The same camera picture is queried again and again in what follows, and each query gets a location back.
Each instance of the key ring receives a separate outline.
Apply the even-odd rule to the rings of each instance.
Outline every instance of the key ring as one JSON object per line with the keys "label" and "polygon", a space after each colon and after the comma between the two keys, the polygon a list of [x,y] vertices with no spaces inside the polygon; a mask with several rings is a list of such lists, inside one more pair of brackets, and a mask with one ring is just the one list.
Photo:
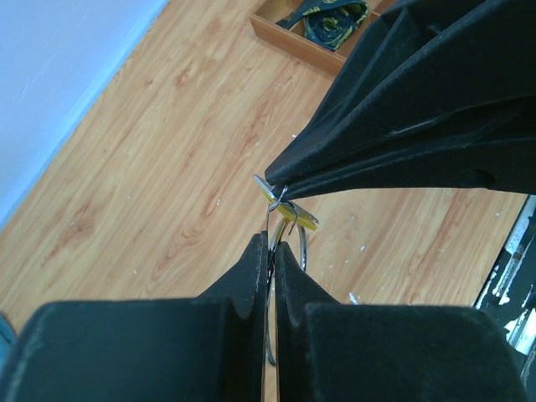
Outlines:
{"label": "key ring", "polygon": [[270,184],[268,184],[264,179],[260,178],[256,174],[253,175],[253,179],[259,184],[260,189],[262,190],[262,194],[266,197],[268,202],[270,203],[269,211],[272,212],[273,210],[277,209],[288,221],[296,221],[296,224],[299,224],[303,226],[306,229],[316,230],[318,225],[318,219],[315,218],[312,214],[307,212],[304,208],[300,207],[299,205],[291,202],[291,201],[285,201],[284,195],[286,193],[286,190],[288,189],[283,188],[283,191],[281,192],[281,195],[279,197],[276,197],[272,191],[272,187]]}
{"label": "key ring", "polygon": [[[279,223],[276,226],[276,231],[271,237],[269,245],[269,254],[268,254],[268,275],[267,275],[267,286],[268,286],[268,295],[266,298],[266,315],[270,315],[270,305],[271,305],[271,281],[274,275],[274,257],[276,255],[276,248],[281,242],[281,238],[285,233],[286,226],[289,224],[286,218],[281,218]],[[300,235],[300,268],[302,271],[307,272],[307,233],[303,226],[298,226],[299,235]],[[270,339],[270,319],[266,320],[266,358],[268,363],[272,366],[277,365],[276,358],[271,349],[271,339]]]}

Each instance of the patterned tie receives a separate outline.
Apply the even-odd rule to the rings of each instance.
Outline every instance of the patterned tie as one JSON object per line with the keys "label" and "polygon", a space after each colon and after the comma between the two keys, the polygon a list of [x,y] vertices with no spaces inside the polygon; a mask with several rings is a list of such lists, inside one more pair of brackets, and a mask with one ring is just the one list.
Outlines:
{"label": "patterned tie", "polygon": [[290,29],[303,18],[306,39],[335,51],[368,15],[369,6],[362,0],[304,0],[277,25]]}

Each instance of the paint chip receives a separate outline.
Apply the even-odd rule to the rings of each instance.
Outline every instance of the paint chip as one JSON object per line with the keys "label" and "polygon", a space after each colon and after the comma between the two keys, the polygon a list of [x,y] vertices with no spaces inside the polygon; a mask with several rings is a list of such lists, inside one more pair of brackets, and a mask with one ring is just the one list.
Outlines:
{"label": "paint chip", "polygon": [[348,293],[348,296],[350,297],[350,301],[351,301],[353,304],[355,304],[356,306],[359,305],[359,301],[358,301],[359,296],[358,296],[358,298],[356,299],[352,292]]}

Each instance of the white wall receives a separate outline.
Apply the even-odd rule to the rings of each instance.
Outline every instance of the white wall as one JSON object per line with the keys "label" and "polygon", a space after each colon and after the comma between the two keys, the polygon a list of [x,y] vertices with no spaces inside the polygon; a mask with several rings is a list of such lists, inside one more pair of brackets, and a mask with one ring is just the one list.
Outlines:
{"label": "white wall", "polygon": [[0,2],[0,229],[166,2]]}

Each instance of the wood grain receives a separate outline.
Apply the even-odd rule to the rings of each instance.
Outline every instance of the wood grain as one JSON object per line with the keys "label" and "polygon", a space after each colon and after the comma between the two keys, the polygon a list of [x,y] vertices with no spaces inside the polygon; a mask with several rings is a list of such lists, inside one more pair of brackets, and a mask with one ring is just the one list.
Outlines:
{"label": "wood grain", "polygon": [[[60,151],[0,234],[0,307],[17,329],[53,300],[196,296],[263,227],[251,175],[331,79],[257,39],[251,9],[169,3]],[[342,302],[468,305],[523,201],[455,189],[307,199],[321,221],[309,272]]]}

